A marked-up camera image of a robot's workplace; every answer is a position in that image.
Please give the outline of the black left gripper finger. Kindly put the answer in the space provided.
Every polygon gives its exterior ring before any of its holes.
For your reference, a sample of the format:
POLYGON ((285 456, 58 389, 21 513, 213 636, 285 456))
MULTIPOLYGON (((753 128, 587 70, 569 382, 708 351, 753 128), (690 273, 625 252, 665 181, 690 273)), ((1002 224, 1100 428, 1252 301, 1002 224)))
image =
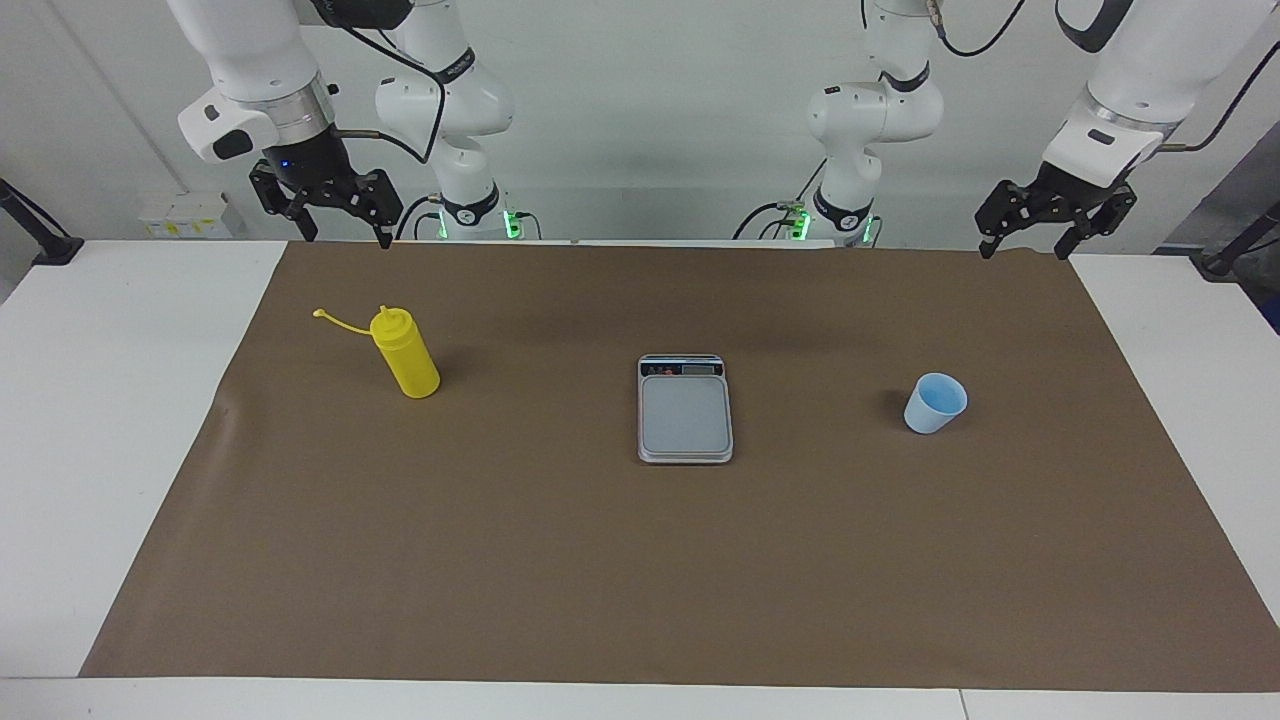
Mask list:
POLYGON ((983 236, 980 256, 992 258, 1010 234, 1039 224, 1044 210, 1043 187, 1000 181, 975 211, 975 225, 983 236))
POLYGON ((1129 184, 1120 184, 1093 211, 1087 211, 1079 202, 1066 201, 1062 214, 1068 218, 1068 228, 1053 246, 1056 259, 1066 260, 1084 241, 1096 236, 1111 236, 1137 200, 1129 184))

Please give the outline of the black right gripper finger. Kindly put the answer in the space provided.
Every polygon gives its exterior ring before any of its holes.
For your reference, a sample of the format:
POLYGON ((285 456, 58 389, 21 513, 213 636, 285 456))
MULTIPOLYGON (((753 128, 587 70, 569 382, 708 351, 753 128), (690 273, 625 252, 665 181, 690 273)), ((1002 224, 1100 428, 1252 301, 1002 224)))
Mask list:
POLYGON ((390 177, 384 170, 371 170, 348 178, 346 211, 372 229, 381 249, 389 249, 396 240, 404 205, 390 177))
POLYGON ((317 227, 307 209, 306 195, 287 196, 280 179, 268 161, 255 163, 250 170, 250 183, 266 214, 284 217, 292 222, 303 242, 314 242, 317 238, 317 227))

